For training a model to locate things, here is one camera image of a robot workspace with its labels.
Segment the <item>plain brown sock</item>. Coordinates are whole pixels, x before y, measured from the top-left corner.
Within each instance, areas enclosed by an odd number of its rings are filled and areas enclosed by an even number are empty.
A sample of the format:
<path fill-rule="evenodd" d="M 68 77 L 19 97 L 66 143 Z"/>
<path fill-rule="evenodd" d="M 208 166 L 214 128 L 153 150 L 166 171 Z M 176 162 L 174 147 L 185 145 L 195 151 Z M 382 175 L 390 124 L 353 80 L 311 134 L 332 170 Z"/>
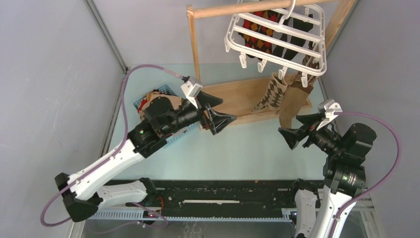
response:
<path fill-rule="evenodd" d="M 298 114 L 314 87 L 303 87 L 301 82 L 293 81 L 286 89 L 281 101 L 279 123 L 282 128 L 291 128 L 292 119 Z"/>

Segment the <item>white plastic clip hanger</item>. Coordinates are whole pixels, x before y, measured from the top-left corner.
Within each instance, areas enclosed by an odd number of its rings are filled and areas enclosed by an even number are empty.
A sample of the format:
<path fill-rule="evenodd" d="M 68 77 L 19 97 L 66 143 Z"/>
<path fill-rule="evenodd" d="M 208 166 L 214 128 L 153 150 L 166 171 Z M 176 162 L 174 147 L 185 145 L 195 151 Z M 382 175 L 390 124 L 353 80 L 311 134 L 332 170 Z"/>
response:
<path fill-rule="evenodd" d="M 276 64 L 280 67 L 278 72 L 281 78 L 289 69 L 313 76 L 324 75 L 327 70 L 324 9 L 317 4 L 308 4 L 269 10 L 281 14 L 278 23 L 253 15 L 252 12 L 234 14 L 224 37 L 225 51 L 236 51 L 242 68 L 247 67 L 248 58 L 259 60 L 258 72 L 263 72 L 268 62 Z M 273 36 L 269 37 L 243 28 L 244 20 L 274 30 Z M 246 47 L 239 33 L 272 43 L 272 53 L 268 54 Z M 302 60 L 305 56 L 318 59 L 319 69 L 304 66 Z"/>

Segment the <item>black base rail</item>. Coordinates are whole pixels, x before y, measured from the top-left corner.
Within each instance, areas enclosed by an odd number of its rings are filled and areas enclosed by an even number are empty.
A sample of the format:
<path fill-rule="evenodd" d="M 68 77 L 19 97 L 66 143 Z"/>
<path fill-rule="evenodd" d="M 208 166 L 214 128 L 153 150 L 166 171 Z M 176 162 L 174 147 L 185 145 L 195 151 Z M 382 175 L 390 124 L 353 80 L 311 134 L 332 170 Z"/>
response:
<path fill-rule="evenodd" d="M 282 219 L 296 207 L 297 180 L 153 180 L 154 194 L 140 204 L 166 218 Z"/>

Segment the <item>brown argyle sock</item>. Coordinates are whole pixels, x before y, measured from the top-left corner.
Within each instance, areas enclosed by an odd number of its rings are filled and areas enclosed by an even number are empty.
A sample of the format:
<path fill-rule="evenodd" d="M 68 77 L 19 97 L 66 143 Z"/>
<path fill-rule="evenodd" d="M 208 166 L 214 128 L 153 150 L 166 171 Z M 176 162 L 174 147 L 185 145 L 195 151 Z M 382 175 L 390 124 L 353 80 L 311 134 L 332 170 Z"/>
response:
<path fill-rule="evenodd" d="M 271 75 L 265 94 L 254 106 L 252 113 L 257 113 L 263 109 L 269 109 L 278 113 L 288 84 L 284 78 L 278 76 L 278 72 Z"/>

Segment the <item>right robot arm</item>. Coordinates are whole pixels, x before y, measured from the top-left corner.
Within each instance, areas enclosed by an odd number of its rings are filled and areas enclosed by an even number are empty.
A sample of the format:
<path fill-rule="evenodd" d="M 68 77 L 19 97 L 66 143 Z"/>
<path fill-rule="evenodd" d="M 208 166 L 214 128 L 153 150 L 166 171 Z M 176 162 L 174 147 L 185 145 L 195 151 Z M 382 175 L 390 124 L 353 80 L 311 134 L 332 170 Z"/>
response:
<path fill-rule="evenodd" d="M 317 195 L 312 184 L 296 181 L 298 188 L 288 193 L 289 203 L 297 207 L 297 238 L 338 238 L 353 200 L 365 189 L 366 173 L 362 166 L 377 138 L 375 131 L 363 123 L 355 123 L 344 135 L 328 127 L 331 117 L 324 113 L 297 116 L 302 126 L 278 129 L 291 149 L 306 139 L 304 147 L 315 145 L 326 155 L 323 166 L 323 198 L 315 210 Z"/>

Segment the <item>wooden hanger rack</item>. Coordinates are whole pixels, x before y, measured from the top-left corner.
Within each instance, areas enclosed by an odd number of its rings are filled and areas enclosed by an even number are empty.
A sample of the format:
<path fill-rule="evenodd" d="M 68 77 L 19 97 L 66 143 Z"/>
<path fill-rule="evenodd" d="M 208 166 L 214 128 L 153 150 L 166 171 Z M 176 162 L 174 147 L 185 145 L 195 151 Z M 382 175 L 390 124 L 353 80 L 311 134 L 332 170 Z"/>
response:
<path fill-rule="evenodd" d="M 236 13 L 247 13 L 252 11 L 269 10 L 273 8 L 289 7 L 292 4 L 290 0 L 264 0 L 250 3 L 236 3 L 206 8 L 193 8 L 192 5 L 186 6 L 187 19 L 190 30 L 193 62 L 196 77 L 200 77 L 200 63 L 197 47 L 197 37 L 195 29 L 195 20 L 200 18 L 234 15 Z M 334 40 L 337 38 L 342 25 L 350 15 L 351 10 L 356 6 L 356 0 L 341 0 L 334 12 L 327 28 L 324 31 L 325 49 L 331 49 Z M 263 109 L 259 113 L 253 114 L 252 107 L 263 95 L 265 87 L 269 81 L 268 77 L 246 79 L 228 83 L 221 83 L 204 87 L 207 93 L 215 93 L 224 99 L 225 104 L 217 109 L 224 113 L 237 115 L 235 124 L 244 124 L 261 120 L 273 119 L 277 115 L 274 111 Z"/>

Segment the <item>brown striped sock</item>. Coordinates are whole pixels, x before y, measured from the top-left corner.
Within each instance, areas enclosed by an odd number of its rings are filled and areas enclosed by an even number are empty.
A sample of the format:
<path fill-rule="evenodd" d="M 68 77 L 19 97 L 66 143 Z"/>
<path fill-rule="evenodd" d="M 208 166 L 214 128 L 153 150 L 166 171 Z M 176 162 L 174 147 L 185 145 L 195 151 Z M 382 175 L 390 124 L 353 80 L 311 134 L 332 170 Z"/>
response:
<path fill-rule="evenodd" d="M 302 64 L 312 69 L 319 69 L 319 60 L 314 57 L 305 56 L 302 60 Z M 307 88 L 309 83 L 312 83 L 317 78 L 317 76 L 308 75 L 305 72 L 299 72 L 299 74 L 300 74 L 300 82 L 304 88 Z"/>

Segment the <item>red yellow argyle sock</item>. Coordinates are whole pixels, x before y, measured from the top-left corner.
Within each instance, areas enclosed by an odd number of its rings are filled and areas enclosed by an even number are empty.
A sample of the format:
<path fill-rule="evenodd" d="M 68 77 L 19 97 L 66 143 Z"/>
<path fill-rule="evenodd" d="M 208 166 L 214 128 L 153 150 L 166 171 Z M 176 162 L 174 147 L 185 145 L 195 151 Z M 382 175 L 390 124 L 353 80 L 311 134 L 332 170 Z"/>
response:
<path fill-rule="evenodd" d="M 252 14 L 262 17 L 264 19 L 276 22 L 276 23 L 279 22 L 279 19 L 281 17 L 280 13 L 272 11 L 272 10 L 255 11 L 255 12 L 252 12 Z M 244 20 L 242 27 L 248 30 L 269 36 L 269 37 L 273 36 L 274 34 L 274 30 L 267 28 L 265 26 L 259 25 L 249 20 Z M 272 53 L 272 43 L 263 41 L 260 38 L 256 38 L 256 37 L 246 35 L 243 33 L 239 33 L 239 35 L 244 39 L 246 47 L 249 47 L 249 48 L 264 52 L 264 53 L 268 53 L 268 54 Z"/>

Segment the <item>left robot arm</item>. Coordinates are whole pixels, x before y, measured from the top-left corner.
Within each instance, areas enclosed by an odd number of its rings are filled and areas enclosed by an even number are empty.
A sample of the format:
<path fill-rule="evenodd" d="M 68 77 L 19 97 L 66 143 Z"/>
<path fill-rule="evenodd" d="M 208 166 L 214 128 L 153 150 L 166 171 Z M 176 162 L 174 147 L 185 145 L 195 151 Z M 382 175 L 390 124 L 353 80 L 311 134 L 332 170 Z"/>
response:
<path fill-rule="evenodd" d="M 237 118 L 213 109 L 223 103 L 221 98 L 200 92 L 196 99 L 197 108 L 186 100 L 174 108 L 168 97 L 154 98 L 144 109 L 144 119 L 113 150 L 78 173 L 57 175 L 55 182 L 64 189 L 61 196 L 70 219 L 81 222 L 103 207 L 126 203 L 152 206 L 157 189 L 149 178 L 117 185 L 107 182 L 163 148 L 167 138 L 181 129 L 199 122 L 216 135 Z"/>

